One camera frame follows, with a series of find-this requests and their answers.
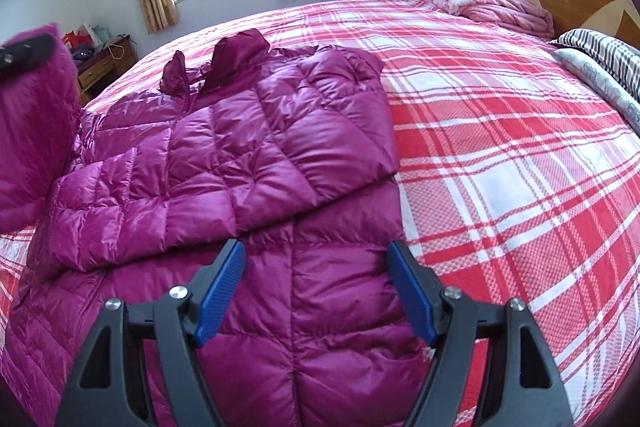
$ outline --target white patterned pillow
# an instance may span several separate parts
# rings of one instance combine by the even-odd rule
[[[551,44],[583,51],[640,102],[640,52],[634,47],[584,28],[568,31],[551,41]]]
[[[640,136],[640,103],[591,57],[578,50],[558,50],[554,56],[562,65],[591,87],[603,100],[617,110],[622,118]]]

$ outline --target purple puffer jacket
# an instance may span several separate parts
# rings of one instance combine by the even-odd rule
[[[177,52],[161,92],[81,115],[0,365],[40,427],[103,302],[158,298],[229,237],[246,270],[199,352],[228,425],[401,425],[424,370],[386,271],[402,225],[381,70],[360,50],[270,50],[251,30],[197,71]],[[170,426],[154,343],[145,350]]]

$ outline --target plaid bedsheet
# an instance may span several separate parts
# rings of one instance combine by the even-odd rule
[[[476,299],[522,296],[577,425],[592,419],[640,340],[640,139],[622,118],[550,46],[415,0],[333,2],[209,28],[150,54],[88,108],[156,87],[176,50],[200,65],[218,39],[253,27],[273,46],[335,43],[385,61],[414,255]],[[0,331],[32,234],[0,236]],[[486,344],[476,351],[461,425],[473,418]]]

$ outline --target blue gripper pad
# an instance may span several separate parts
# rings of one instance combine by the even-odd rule
[[[424,340],[428,346],[434,347],[438,334],[433,323],[433,308],[406,256],[402,254],[401,248],[402,245],[392,243],[386,250],[389,274],[396,286],[414,335]],[[415,264],[414,269],[423,269],[413,261],[413,257],[411,263]]]
[[[200,303],[197,327],[193,334],[198,347],[203,347],[218,333],[244,271],[246,252],[242,243],[235,241],[230,251],[225,250],[227,250],[226,247],[212,265],[213,268],[218,268],[218,272]]]

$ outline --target pillow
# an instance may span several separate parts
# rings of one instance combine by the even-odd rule
[[[578,50],[558,50],[554,53],[562,65],[591,87],[603,100],[617,110],[626,123],[640,136],[640,103],[629,95],[607,71],[591,57]]]
[[[78,126],[78,69],[57,26],[23,33],[8,44],[43,34],[55,38],[49,60],[0,80],[0,233],[37,222],[52,182],[63,174]]]
[[[640,102],[640,52],[635,48],[614,37],[584,28],[568,31],[551,44],[583,51]]]

